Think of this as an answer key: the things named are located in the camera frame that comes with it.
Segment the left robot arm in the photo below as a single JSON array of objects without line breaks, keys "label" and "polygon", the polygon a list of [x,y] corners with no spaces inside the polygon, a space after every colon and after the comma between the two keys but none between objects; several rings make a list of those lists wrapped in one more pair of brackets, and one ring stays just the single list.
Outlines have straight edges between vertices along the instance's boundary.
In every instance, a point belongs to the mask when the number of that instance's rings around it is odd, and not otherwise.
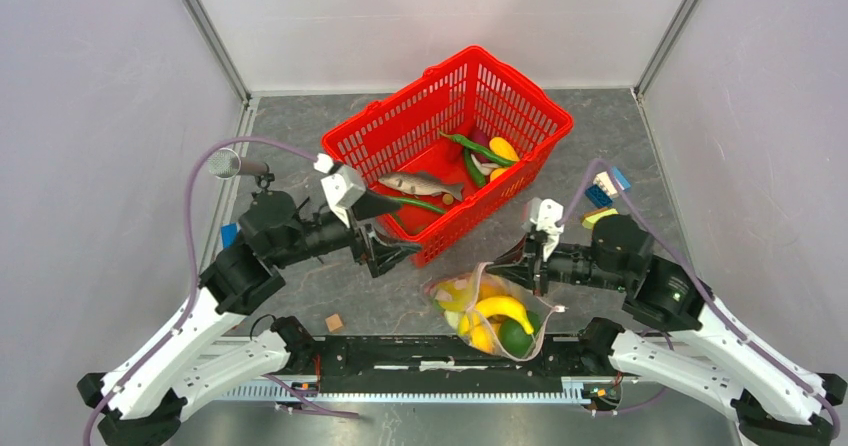
[{"label": "left robot arm", "polygon": [[281,269],[348,249],[356,263],[379,277],[421,249],[368,223],[348,226],[332,212],[305,219],[282,191],[255,194],[238,224],[234,241],[200,273],[192,297],[140,351],[122,367],[88,373],[78,382],[106,444],[163,445],[182,423],[236,386],[283,368],[306,371],[314,347],[293,317],[227,353],[196,361],[283,288]]}]

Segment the yellow toy banana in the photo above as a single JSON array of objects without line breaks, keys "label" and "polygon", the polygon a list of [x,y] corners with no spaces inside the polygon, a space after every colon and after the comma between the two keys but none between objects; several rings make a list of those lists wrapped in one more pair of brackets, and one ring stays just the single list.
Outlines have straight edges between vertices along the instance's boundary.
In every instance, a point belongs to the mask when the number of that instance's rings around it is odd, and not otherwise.
[{"label": "yellow toy banana", "polygon": [[506,316],[517,321],[527,334],[534,335],[536,332],[525,306],[511,296],[493,296],[477,302],[461,317],[457,331],[460,335],[468,334],[484,319],[493,316]]}]

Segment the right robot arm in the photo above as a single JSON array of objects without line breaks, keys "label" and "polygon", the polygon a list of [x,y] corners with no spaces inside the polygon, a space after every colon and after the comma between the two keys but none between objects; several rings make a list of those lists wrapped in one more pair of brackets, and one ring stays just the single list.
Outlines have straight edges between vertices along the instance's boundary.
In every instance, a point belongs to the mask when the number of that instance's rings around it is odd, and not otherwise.
[{"label": "right robot arm", "polygon": [[654,243],[631,217],[613,215],[595,224],[588,245],[554,244],[531,231],[488,270],[536,293],[552,283],[619,291],[634,320],[697,351],[692,358],[656,348],[596,317],[579,337],[585,371],[655,381],[733,420],[757,445],[830,444],[841,430],[836,407],[846,381],[808,371],[765,344],[681,262],[656,255]]}]

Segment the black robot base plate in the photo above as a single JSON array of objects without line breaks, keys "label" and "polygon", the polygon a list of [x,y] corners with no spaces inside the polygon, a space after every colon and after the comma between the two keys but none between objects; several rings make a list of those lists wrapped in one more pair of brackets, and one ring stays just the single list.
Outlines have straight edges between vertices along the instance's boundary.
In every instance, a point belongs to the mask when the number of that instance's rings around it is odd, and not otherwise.
[{"label": "black robot base plate", "polygon": [[456,336],[326,336],[279,376],[315,376],[322,393],[554,393],[564,378],[613,378],[572,335],[548,334],[534,358],[488,355]]}]

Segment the clear zip top bag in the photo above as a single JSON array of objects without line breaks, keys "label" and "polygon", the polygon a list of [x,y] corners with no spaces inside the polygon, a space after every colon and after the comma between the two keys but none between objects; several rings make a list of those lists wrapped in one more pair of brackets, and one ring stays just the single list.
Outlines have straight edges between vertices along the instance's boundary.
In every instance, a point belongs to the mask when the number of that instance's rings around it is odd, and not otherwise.
[{"label": "clear zip top bag", "polygon": [[439,280],[424,294],[468,346],[491,356],[529,361],[541,351],[550,319],[567,307],[489,272],[489,265],[481,262],[470,272]]}]

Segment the green toy avocado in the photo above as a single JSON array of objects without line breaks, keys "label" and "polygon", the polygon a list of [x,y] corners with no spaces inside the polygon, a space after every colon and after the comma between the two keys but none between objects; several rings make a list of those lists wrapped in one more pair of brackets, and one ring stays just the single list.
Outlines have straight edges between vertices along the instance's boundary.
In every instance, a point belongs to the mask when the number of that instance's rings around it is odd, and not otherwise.
[{"label": "green toy avocado", "polygon": [[535,342],[534,336],[527,334],[513,319],[506,319],[501,323],[498,338],[502,348],[518,358],[525,358],[532,351]]}]

